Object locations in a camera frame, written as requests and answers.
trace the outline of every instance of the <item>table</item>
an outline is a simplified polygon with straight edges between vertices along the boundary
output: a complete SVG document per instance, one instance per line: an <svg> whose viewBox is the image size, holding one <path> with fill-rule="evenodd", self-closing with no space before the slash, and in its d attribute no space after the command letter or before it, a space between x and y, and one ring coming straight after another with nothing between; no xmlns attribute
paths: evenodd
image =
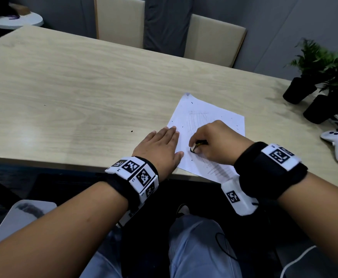
<svg viewBox="0 0 338 278"><path fill-rule="evenodd" d="M42 26L43 18L33 12L27 15L20 15L19 18L0 17L0 29L15 30L24 25Z"/></svg>
<svg viewBox="0 0 338 278"><path fill-rule="evenodd" d="M245 116L246 136L278 143L338 186L333 147L289 81L138 48L24 26L0 38L0 162L102 171L152 130L181 96ZM173 177L192 174L177 169Z"/></svg>

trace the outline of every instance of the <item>white paper sheet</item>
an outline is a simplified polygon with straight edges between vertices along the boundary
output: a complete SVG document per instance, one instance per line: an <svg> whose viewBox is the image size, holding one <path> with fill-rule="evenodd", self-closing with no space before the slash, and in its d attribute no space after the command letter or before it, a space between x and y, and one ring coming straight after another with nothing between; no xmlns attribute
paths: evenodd
<svg viewBox="0 0 338 278"><path fill-rule="evenodd" d="M215 120L222 120L227 126L241 135L245 135L244 117L234 112L216 107L185 93L179 101L168 127L176 126L179 140L176 152L185 152L178 168L205 177L211 181L223 183L236 175L233 166L211 162L190 151L188 142L197 129Z"/></svg>

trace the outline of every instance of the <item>pants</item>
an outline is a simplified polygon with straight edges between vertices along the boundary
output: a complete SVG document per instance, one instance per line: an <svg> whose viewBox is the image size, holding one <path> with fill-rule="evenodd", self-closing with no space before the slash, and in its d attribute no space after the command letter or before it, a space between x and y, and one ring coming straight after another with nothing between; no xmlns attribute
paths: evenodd
<svg viewBox="0 0 338 278"><path fill-rule="evenodd" d="M242 278L237 261L225 254L215 239L223 233L219 224L194 215L176 219L169 231L171 278ZM119 262L119 230L112 230L95 253L81 278L122 278ZM236 257L224 236L218 235L222 248Z"/></svg>

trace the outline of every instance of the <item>person's right arm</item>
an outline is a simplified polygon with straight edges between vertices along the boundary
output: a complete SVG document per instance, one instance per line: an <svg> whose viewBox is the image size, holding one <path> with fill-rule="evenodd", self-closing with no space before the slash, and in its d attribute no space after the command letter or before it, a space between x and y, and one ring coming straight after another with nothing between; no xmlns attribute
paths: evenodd
<svg viewBox="0 0 338 278"><path fill-rule="evenodd" d="M234 165L254 143L219 120L200 127L190 139L189 146L196 140L208 141L208 145L195 150L197 154L202 153L209 160L229 165ZM308 173L277 201L312 241L338 263L338 187Z"/></svg>

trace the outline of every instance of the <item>black plant pot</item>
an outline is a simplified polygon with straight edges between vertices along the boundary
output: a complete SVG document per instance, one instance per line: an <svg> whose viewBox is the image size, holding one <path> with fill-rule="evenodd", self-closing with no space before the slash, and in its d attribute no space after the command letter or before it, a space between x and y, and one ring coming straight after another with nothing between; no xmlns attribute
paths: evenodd
<svg viewBox="0 0 338 278"><path fill-rule="evenodd" d="M323 94L318 95L303 113L308 121L315 124L320 124L336 114L338 114L338 101Z"/></svg>
<svg viewBox="0 0 338 278"><path fill-rule="evenodd" d="M295 77L286 92L283 94L283 98L292 104L298 104L308 95L316 90L316 86L304 78Z"/></svg>

